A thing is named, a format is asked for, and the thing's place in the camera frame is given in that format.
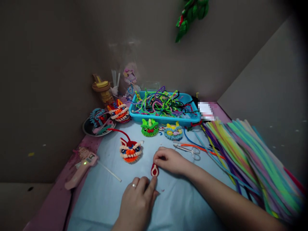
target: yellow cup lid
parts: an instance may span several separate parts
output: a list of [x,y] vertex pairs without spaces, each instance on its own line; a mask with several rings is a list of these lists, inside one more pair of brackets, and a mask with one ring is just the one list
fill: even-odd
[[96,83],[96,86],[101,88],[101,87],[106,87],[108,85],[108,81],[102,81],[100,83]]

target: hand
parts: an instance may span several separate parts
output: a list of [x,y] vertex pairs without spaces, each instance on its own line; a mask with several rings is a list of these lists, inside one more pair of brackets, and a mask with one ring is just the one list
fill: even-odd
[[172,173],[183,175],[190,161],[173,149],[160,147],[154,154],[153,163]]
[[157,177],[154,176],[149,183],[147,177],[135,177],[125,189],[120,207],[120,215],[113,226],[115,230],[145,230],[146,225],[150,220],[150,215],[154,206],[156,197],[159,192],[155,190]]

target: right hand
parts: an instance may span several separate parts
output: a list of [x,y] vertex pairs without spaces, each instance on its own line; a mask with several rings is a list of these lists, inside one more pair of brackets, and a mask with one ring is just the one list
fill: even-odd
[[171,173],[183,175],[191,162],[173,149],[160,147],[154,154],[153,163]]

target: blue mat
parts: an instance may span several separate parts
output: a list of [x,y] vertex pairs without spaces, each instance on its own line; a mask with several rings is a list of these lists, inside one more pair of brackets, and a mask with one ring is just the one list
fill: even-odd
[[[121,198],[127,185],[136,176],[147,176],[151,179],[153,156],[160,146],[174,149],[173,142],[164,135],[157,134],[150,138],[143,136],[140,124],[133,121],[117,125],[117,129],[126,132],[133,141],[144,141],[142,156],[135,164],[128,164],[120,157],[119,152],[120,137],[127,140],[126,136],[120,132],[111,132],[103,138],[97,155],[106,167],[122,179],[122,182],[100,165],[91,168],[74,207],[68,231],[110,230],[119,215]],[[209,142],[199,126],[196,131],[209,147]],[[193,132],[186,134],[193,142],[199,144]],[[187,139],[183,137],[181,141],[187,142]],[[179,149],[177,151],[235,190],[228,175],[205,152],[201,151],[201,160],[195,161],[190,152]],[[155,201],[148,230],[225,230],[211,207],[184,177],[172,175],[160,168],[156,189],[160,195]]]

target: teal plastic basket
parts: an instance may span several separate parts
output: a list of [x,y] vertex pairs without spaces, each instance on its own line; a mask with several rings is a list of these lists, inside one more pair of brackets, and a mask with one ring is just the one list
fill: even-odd
[[[140,91],[140,97],[144,98],[144,96],[145,96],[145,91]],[[136,103],[136,101],[137,101],[136,98],[137,98],[137,96],[135,94],[134,98],[133,98],[133,103]],[[178,99],[179,99],[179,101],[181,101],[184,104],[192,101],[192,97],[188,94],[185,94],[185,93],[180,93]],[[196,107],[194,102],[191,102],[190,104],[192,106],[193,111],[198,110],[198,108]],[[132,112],[132,111],[136,111],[137,109],[138,108],[136,107],[135,104],[131,104],[130,107],[129,107],[129,114],[131,115],[133,121],[140,122],[140,123],[142,123],[142,119],[145,119],[145,120],[154,119],[156,122],[158,122],[160,124],[175,124],[176,121],[178,121],[179,125],[181,125],[181,126],[190,126],[191,123],[198,123],[201,119],[199,112],[195,112],[196,115],[194,115],[193,113],[189,113],[189,116],[191,118],[188,119],[188,118],[174,118],[174,117],[166,117],[166,116],[157,116],[155,114],[143,115],[143,114],[138,114],[138,113]]]

